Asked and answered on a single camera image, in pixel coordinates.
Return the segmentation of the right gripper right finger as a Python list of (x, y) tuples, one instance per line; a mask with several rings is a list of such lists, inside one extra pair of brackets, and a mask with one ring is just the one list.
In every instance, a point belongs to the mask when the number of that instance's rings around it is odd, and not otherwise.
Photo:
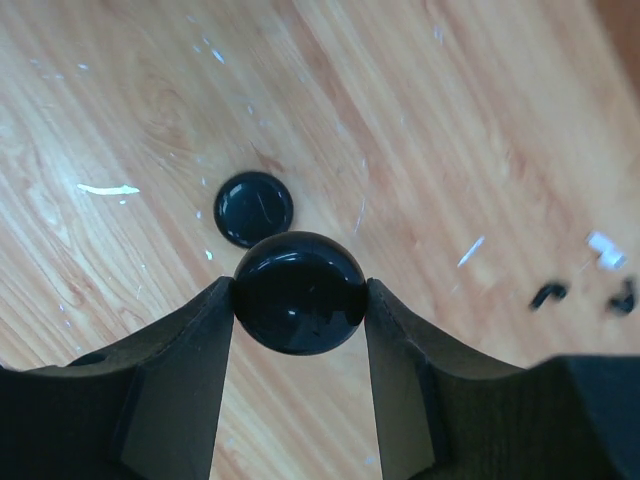
[(639, 360), (559, 355), (519, 368), (368, 283), (364, 321), (386, 479), (635, 479)]

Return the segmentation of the black earbud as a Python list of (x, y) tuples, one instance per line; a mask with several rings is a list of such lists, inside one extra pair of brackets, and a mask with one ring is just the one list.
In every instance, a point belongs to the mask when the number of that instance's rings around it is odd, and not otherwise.
[(627, 278), (623, 281), (622, 291), (608, 300), (608, 309), (617, 315), (629, 315), (636, 306), (635, 280)]
[(566, 284), (560, 282), (546, 283), (535, 294), (535, 296), (529, 303), (529, 308), (531, 310), (537, 310), (549, 298), (555, 301), (560, 301), (566, 297), (567, 293), (568, 286)]

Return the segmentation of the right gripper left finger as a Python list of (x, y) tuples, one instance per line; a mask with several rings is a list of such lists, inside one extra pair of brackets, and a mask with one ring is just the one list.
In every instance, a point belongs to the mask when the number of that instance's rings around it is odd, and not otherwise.
[(234, 316), (231, 281), (65, 366), (1, 372), (5, 479), (205, 479)]

